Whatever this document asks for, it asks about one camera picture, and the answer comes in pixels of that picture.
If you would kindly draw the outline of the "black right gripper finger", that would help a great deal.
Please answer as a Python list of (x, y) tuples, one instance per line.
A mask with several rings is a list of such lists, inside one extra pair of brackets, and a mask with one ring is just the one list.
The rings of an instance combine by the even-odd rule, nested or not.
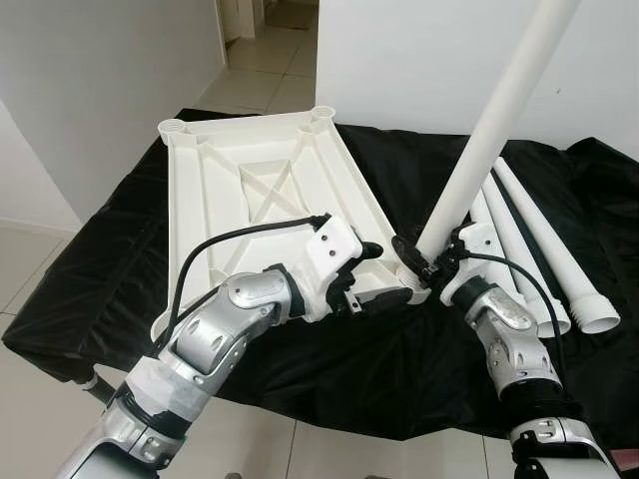
[(432, 265), (416, 249), (415, 243), (404, 237), (393, 237), (392, 247), (403, 267), (410, 270), (419, 281), (428, 281), (432, 274)]

